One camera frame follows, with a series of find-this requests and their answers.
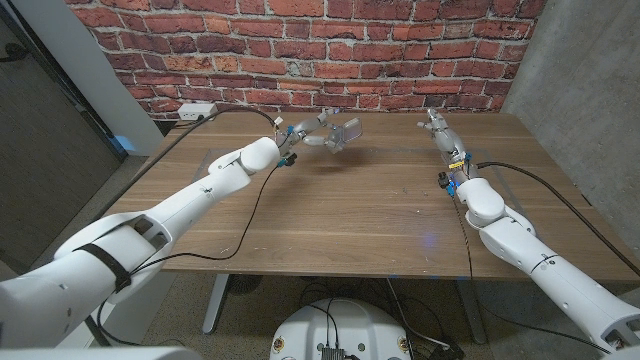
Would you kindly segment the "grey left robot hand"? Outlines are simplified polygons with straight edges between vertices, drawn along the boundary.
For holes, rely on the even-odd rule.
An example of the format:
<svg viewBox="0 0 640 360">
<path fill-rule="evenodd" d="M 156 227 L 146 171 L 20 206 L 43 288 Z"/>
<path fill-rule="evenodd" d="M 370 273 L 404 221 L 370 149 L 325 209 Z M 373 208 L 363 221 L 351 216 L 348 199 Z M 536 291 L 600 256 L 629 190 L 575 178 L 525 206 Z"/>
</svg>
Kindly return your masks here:
<svg viewBox="0 0 640 360">
<path fill-rule="evenodd" d="M 286 131 L 277 130 L 274 134 L 274 141 L 278 148 L 284 153 L 294 145 L 303 142 L 310 146 L 323 146 L 327 140 L 322 136 L 311 136 L 311 133 L 328 124 L 327 118 L 334 114 L 332 109 L 327 109 L 309 119 L 289 127 Z"/>
</svg>

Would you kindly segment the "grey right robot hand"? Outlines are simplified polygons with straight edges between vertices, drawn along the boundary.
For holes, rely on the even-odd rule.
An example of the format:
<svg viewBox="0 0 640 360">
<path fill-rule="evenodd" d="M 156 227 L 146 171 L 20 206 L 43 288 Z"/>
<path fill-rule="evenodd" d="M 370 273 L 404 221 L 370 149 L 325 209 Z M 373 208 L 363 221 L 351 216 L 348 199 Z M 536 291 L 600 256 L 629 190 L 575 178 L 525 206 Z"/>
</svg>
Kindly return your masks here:
<svg viewBox="0 0 640 360">
<path fill-rule="evenodd" d="M 446 119 L 434 108 L 427 110 L 428 121 L 418 122 L 419 128 L 429 131 L 431 138 L 441 152 L 444 163 L 452 170 L 460 170 L 466 176 L 471 174 L 471 155 Z"/>
</svg>

